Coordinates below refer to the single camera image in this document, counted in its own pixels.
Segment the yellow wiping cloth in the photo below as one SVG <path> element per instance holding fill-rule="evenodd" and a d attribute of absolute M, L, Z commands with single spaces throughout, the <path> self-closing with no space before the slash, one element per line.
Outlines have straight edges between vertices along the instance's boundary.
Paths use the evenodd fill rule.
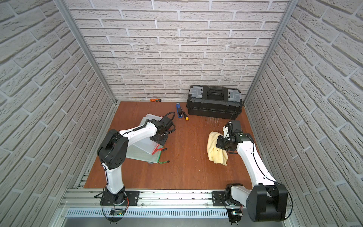
<path fill-rule="evenodd" d="M 214 131 L 212 131 L 209 134 L 208 143 L 207 143 L 207 153 L 210 161 L 213 161 L 215 164 L 222 164 L 224 166 L 227 166 L 227 161 L 228 161 L 227 152 L 216 146 L 217 139 L 221 135 L 222 135 L 221 133 Z"/>

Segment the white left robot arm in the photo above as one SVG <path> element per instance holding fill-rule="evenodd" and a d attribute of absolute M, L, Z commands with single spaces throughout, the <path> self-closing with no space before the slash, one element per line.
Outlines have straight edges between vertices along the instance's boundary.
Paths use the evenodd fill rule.
<path fill-rule="evenodd" d="M 164 117 L 161 120 L 146 120 L 146 122 L 132 129 L 117 131 L 110 130 L 100 147 L 97 155 L 104 167 L 106 175 L 106 191 L 112 196 L 124 195 L 124 183 L 122 180 L 122 165 L 126 160 L 128 148 L 143 139 L 150 139 L 160 145 L 164 145 L 168 134 L 175 131 L 173 120 Z"/>

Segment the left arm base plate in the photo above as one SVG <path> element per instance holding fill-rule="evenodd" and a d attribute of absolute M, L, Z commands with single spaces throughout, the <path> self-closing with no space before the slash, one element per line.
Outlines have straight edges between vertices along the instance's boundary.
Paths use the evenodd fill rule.
<path fill-rule="evenodd" d="M 136 206 L 139 200 L 140 191 L 120 191 L 112 194 L 107 189 L 102 192 L 100 205 L 103 206 Z"/>

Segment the red zip mesh document bag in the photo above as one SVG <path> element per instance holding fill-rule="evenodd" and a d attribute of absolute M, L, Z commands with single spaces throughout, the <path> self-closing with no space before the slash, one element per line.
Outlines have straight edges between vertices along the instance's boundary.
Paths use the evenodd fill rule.
<path fill-rule="evenodd" d="M 144 138 L 144 139 L 134 143 L 133 146 L 141 149 L 142 151 L 144 151 L 150 155 L 154 155 L 159 151 L 165 150 L 163 145 L 160 145 L 160 144 L 152 141 L 149 137 Z"/>

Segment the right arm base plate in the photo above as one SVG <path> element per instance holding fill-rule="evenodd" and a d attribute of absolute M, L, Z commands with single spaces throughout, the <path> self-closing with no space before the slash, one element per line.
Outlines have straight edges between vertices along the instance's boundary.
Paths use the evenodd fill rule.
<path fill-rule="evenodd" d="M 214 207 L 222 207 L 222 206 L 233 207 L 233 206 L 235 206 L 235 203 L 231 203 L 230 201 L 227 200 L 227 198 L 225 197 L 224 191 L 212 191 L 211 195 L 212 195 L 212 203 L 213 203 Z"/>

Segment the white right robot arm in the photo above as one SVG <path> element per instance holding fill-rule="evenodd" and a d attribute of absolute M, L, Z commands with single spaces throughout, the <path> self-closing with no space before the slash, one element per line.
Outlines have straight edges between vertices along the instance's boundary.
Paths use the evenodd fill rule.
<path fill-rule="evenodd" d="M 253 222 L 284 221 L 290 217 L 286 214 L 290 193 L 268 172 L 254 141 L 247 134 L 238 133 L 229 137 L 219 135 L 216 147 L 226 151 L 235 150 L 246 166 L 252 189 L 248 190 L 239 184 L 227 187 L 230 199 L 245 206 Z"/>

